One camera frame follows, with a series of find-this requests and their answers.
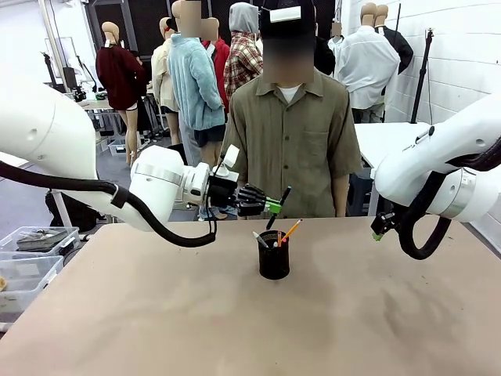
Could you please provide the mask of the person's left forearm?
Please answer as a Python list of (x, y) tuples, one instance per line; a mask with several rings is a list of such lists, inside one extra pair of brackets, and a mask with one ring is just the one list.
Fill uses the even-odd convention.
[(349, 175), (333, 179), (332, 188), (336, 217), (345, 217), (348, 203)]

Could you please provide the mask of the mannequin in plaid hooded shirt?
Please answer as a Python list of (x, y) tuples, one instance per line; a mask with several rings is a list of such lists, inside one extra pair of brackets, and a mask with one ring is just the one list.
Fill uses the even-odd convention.
[(263, 59), (256, 46), (259, 9), (248, 2), (229, 8), (231, 43), (224, 69), (225, 94), (231, 100), (235, 91), (262, 73)]

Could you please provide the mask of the person in olive shirt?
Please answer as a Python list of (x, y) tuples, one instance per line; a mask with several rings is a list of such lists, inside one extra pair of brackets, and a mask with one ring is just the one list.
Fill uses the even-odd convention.
[(234, 170), (281, 198), (285, 218), (336, 217), (332, 180), (360, 169), (348, 90), (314, 67), (312, 0), (264, 0), (263, 70), (229, 102), (224, 146), (240, 149)]

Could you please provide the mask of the mannequin in white shirt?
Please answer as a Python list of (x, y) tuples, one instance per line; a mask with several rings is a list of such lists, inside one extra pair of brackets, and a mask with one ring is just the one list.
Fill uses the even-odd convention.
[(375, 31), (376, 17), (376, 4), (363, 5), (360, 27), (337, 49), (334, 77), (348, 90), (356, 124), (381, 122), (396, 93), (400, 58)]

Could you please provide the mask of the clear plastic bin grey contents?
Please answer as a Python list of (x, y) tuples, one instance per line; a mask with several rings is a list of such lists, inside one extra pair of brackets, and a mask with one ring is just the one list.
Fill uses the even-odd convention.
[(0, 260), (64, 256), (80, 246), (77, 227), (24, 226), (0, 240)]

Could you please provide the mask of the mannequin in light blue fleece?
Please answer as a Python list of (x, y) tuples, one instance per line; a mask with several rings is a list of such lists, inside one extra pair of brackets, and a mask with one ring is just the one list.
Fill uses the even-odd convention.
[(200, 41), (199, 6), (176, 0), (171, 6), (177, 31), (171, 36), (168, 71), (182, 120), (193, 133), (202, 162), (213, 168), (225, 134), (225, 106), (218, 91), (214, 64)]

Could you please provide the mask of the yellow pencil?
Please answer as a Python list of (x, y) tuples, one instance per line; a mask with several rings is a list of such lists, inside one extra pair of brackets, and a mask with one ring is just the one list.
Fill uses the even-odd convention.
[(303, 219), (299, 219), (295, 222), (295, 224), (292, 225), (292, 227), (286, 232), (284, 236), (281, 237), (280, 244), (282, 244), (287, 238), (290, 237), (292, 233), (300, 226), (300, 224), (303, 222)]

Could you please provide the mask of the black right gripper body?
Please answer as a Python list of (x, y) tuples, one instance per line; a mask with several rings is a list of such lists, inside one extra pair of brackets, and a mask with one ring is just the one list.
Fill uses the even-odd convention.
[(397, 215), (395, 212), (390, 211), (387, 213), (377, 213), (374, 218), (371, 229), (374, 233), (386, 233), (397, 226)]

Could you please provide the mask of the mannequin in maroon sweater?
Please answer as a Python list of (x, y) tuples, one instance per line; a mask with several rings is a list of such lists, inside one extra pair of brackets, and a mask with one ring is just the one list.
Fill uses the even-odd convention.
[(105, 45), (96, 55), (96, 73), (106, 90), (109, 105), (126, 126), (126, 161), (138, 157), (138, 102), (146, 94), (146, 72), (138, 59), (120, 44), (119, 27), (110, 21), (102, 24)]

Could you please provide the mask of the black mesh pen holder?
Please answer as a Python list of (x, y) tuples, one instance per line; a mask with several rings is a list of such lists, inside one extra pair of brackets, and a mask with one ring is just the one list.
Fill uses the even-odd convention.
[(277, 233), (280, 230), (267, 230), (260, 234), (269, 248), (258, 243), (259, 273), (269, 280), (281, 280), (290, 272), (289, 245), (286, 239), (281, 246), (277, 246)]

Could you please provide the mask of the black tripod stand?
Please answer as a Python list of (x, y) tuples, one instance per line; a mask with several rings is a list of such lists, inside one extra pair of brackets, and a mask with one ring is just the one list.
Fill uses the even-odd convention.
[(414, 99), (414, 103), (413, 103), (413, 110), (412, 110), (411, 118), (410, 118), (411, 124), (417, 123), (416, 120), (417, 120), (418, 110), (419, 110), (419, 106), (420, 106), (420, 98), (421, 98), (422, 91), (423, 91), (424, 79), (425, 79), (425, 76), (427, 74), (428, 58), (429, 58), (429, 52), (431, 49), (431, 43), (433, 41), (433, 37), (434, 37), (434, 30), (432, 28), (428, 28), (426, 30), (423, 61), (422, 61), (420, 71), (419, 71), (418, 83), (417, 83), (417, 87), (416, 87), (416, 95), (415, 95), (415, 99)]

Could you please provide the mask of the mannequin in dark clothes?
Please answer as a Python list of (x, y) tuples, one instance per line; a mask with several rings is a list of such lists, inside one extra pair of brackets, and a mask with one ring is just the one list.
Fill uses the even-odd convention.
[(328, 46), (328, 41), (318, 36), (318, 24), (315, 25), (314, 67), (329, 76), (335, 71), (336, 59)]

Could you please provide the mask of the black pen blue tip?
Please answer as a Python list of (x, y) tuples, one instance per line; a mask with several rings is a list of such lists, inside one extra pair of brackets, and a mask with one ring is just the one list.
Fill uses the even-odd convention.
[(270, 230), (272, 228), (272, 225), (274, 224), (278, 214), (282, 211), (283, 205), (287, 200), (288, 196), (290, 195), (291, 190), (292, 187), (288, 186), (283, 192), (282, 197), (278, 201), (272, 200), (270, 198), (267, 199), (266, 204), (267, 208), (269, 209), (269, 212), (271, 213), (271, 217), (266, 224), (265, 227), (266, 230)]

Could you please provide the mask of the mannequin in black jacket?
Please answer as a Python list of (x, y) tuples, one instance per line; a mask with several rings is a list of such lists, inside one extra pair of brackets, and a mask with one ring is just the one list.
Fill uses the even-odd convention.
[(413, 49), (402, 34), (397, 30), (392, 30), (385, 25), (388, 15), (386, 5), (378, 5), (374, 28), (378, 34), (383, 35), (400, 58), (398, 73), (401, 74), (411, 63), (413, 58)]

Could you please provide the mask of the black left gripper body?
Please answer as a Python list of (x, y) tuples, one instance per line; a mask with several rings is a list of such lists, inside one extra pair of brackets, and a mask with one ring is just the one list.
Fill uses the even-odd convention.
[(207, 195), (212, 206), (233, 207), (238, 184), (230, 179), (211, 175), (208, 179)]

